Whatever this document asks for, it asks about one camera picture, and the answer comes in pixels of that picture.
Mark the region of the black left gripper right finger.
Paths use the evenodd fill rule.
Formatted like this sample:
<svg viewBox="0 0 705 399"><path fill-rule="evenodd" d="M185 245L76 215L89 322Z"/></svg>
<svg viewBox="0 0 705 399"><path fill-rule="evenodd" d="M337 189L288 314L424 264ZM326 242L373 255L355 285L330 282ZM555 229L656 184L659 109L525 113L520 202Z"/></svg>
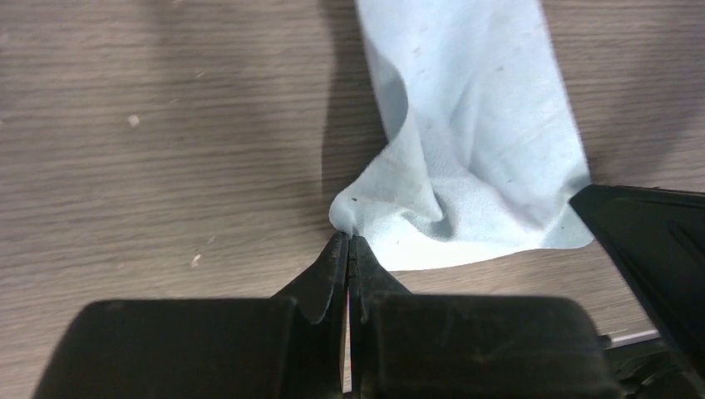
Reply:
<svg viewBox="0 0 705 399"><path fill-rule="evenodd" d="M620 398L589 315L541 296L414 294L348 250L355 398Z"/></svg>

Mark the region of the light blue cleaning cloth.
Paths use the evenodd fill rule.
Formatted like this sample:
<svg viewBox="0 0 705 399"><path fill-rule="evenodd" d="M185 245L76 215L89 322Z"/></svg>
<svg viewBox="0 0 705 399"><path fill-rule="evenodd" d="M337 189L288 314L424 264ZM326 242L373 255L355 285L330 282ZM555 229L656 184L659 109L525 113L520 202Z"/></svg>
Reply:
<svg viewBox="0 0 705 399"><path fill-rule="evenodd" d="M329 218L390 271L453 267L593 235L590 181L538 1L359 1L385 148Z"/></svg>

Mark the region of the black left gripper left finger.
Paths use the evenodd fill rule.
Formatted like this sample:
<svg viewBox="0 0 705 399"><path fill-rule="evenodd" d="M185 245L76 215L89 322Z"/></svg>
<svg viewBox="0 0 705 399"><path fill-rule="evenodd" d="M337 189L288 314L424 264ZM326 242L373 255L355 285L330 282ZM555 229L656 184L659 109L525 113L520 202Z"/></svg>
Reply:
<svg viewBox="0 0 705 399"><path fill-rule="evenodd" d="M73 319L37 398L340 398L349 238L269 298L112 299Z"/></svg>

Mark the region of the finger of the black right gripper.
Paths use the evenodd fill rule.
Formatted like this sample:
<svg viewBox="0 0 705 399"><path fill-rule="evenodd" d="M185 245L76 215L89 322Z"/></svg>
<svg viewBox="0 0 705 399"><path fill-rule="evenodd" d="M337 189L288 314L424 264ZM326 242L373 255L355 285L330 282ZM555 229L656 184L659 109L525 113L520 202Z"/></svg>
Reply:
<svg viewBox="0 0 705 399"><path fill-rule="evenodd" d="M704 378L704 195L589 185L569 201L693 381Z"/></svg>

